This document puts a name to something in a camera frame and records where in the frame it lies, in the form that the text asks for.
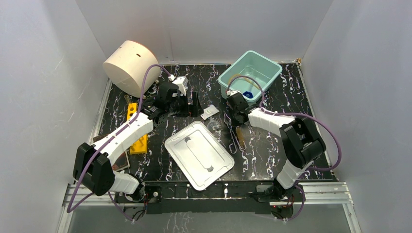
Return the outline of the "white bin lid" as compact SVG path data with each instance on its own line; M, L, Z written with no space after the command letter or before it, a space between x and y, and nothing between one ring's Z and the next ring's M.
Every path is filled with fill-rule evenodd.
M235 164L229 152L200 121L166 139L164 146L197 191L205 190Z

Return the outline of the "glass test tube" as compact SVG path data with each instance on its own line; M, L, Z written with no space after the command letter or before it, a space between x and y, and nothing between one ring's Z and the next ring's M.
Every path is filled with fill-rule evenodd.
M124 95L124 98L125 98L127 104L132 104L132 101L131 101L130 96L128 94Z

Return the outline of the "tan rubber tube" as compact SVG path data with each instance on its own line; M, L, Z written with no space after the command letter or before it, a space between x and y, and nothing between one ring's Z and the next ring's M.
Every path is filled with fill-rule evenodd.
M235 78L235 77L238 77L238 76L241 76L241 74L234 74L231 78L229 78L229 83ZM260 90L260 88L259 88L259 86L253 81L253 80L251 80L251 79L248 79L248 78L244 78L244 77L242 77L242 79L244 80L244 81L246 81L246 82L248 82L248 83L250 83L253 87L255 87L256 89L258 89L258 90Z

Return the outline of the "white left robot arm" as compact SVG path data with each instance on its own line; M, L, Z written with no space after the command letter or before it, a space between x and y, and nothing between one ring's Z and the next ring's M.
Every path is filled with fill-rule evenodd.
M199 95L192 92L192 104L184 94L185 85L163 83L156 95L138 105L129 120L94 144L81 144L76 152L73 177L93 194L101 196L109 191L125 193L133 202L143 200L145 185L133 174L112 169L113 163L138 139L150 133L168 117L198 117L204 111Z

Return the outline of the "wooden test tube clamp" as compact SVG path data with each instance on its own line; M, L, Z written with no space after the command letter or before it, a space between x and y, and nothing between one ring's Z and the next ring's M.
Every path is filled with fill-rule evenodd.
M237 142L238 142L239 149L240 149L241 151L245 151L245 150L246 150L246 144L245 144L244 136L243 136L243 133L242 133L242 131L241 131L241 127L240 127L240 126L237 126L237 127L235 128L235 134L236 134L236 138L237 138Z

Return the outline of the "teal plastic bin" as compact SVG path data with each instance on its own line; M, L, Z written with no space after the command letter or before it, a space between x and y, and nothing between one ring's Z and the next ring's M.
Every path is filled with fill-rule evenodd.
M221 96L224 99L227 98L226 90L229 85L229 78L239 73L241 76L235 77L231 81L230 90L238 90L241 94L245 91L252 92L254 95L252 99L245 96L244 98L248 104L255 104L261 98L261 91L244 81L242 77L253 80L265 92L281 74L282 70L283 68L280 64L255 51L249 50L218 77L218 83L221 86Z

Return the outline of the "white paper packet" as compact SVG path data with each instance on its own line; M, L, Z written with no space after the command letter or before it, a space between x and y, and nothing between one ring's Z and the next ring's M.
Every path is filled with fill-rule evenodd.
M209 117L219 113L219 109L215 107L214 105L210 105L207 108L204 109L204 112L201 114L201 118L203 120L208 119Z

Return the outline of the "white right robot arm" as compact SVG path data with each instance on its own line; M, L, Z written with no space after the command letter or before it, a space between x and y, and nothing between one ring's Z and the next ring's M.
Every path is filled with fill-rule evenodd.
M326 151L314 121L306 115L278 116L255 104L249 105L239 91L229 91L227 101L235 126L249 123L281 138L287 160L273 184L267 189L257 187L253 198L260 202L286 201L309 166Z

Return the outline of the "clear cylinder blue base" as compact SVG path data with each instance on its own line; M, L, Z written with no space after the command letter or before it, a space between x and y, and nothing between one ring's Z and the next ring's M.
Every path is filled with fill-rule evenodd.
M249 91L243 92L243 95L244 95L246 98L249 98L249 99L252 99L252 98L254 97L253 93L252 93L252 92L249 92Z

